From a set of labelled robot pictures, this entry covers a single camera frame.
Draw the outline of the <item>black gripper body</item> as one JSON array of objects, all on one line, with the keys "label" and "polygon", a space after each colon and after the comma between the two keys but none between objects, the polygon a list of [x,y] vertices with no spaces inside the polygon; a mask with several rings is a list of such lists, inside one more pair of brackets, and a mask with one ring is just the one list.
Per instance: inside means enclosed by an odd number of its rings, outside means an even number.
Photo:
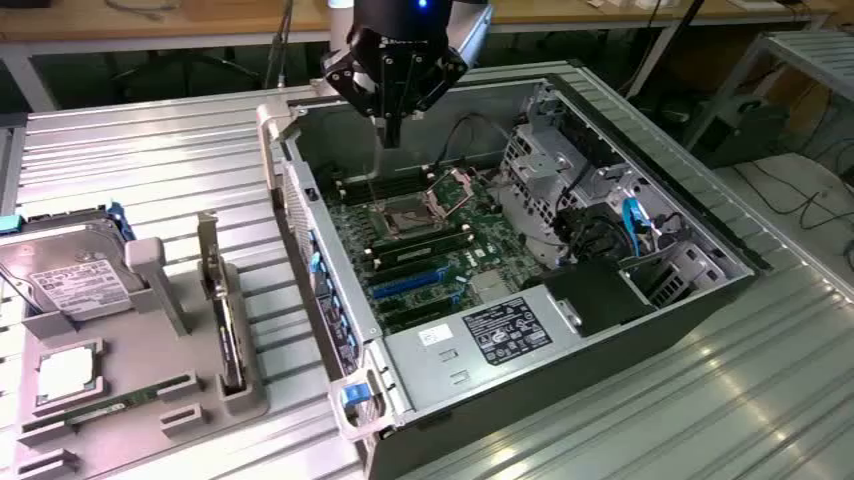
[{"label": "black gripper body", "polygon": [[349,53],[380,83],[385,117],[389,93],[401,62],[411,53],[440,56],[449,47],[447,26],[449,1],[357,1],[349,33]]}]

